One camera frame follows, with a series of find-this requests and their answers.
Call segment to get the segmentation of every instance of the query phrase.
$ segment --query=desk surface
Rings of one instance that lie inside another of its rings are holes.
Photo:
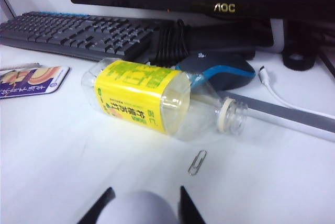
[[[6,46],[0,53],[2,65],[71,68],[53,94],[0,102],[3,223],[76,223],[109,186],[116,197],[137,189],[157,193],[177,213],[181,185],[208,224],[335,223],[335,143],[249,118],[237,138],[189,145],[94,111],[80,87],[94,62]],[[277,56],[259,53],[253,61],[255,69],[266,63],[270,72],[285,71]],[[292,103],[335,114],[322,102],[335,98],[334,82],[322,68],[309,71],[318,77],[317,93],[287,76],[276,76],[274,88]],[[314,79],[307,78],[309,85]],[[236,93],[274,103],[256,82]],[[298,93],[285,92],[290,89]],[[199,173],[189,176],[201,149],[208,155]]]

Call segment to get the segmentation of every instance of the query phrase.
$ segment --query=computer keyboard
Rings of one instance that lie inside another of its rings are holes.
[[[99,61],[133,60],[167,20],[29,12],[0,25],[0,43]]]

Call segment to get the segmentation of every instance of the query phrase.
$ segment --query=silver paper clip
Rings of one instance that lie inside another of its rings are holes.
[[[200,166],[201,166],[201,164],[203,163],[203,161],[204,161],[206,155],[207,155],[207,151],[206,151],[206,150],[201,150],[201,151],[199,151],[198,155],[195,156],[195,158],[194,158],[192,164],[190,165],[190,167],[189,167],[189,169],[188,169],[188,174],[189,174],[189,175],[196,175],[196,174],[198,173],[198,171],[199,171],[199,169],[200,169]],[[197,162],[197,160],[199,159],[199,157],[201,157],[201,158],[200,158],[200,161],[199,161],[199,163],[196,165],[195,163]]]

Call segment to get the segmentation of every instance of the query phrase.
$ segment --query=black and blue mouse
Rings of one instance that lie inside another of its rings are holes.
[[[177,70],[202,73],[216,91],[235,89],[250,83],[255,70],[242,57],[224,52],[193,52],[176,65]]]

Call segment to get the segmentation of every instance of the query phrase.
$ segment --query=yellow bottle label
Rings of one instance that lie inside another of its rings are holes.
[[[117,60],[96,78],[95,94],[105,113],[165,132],[160,104],[180,71]]]

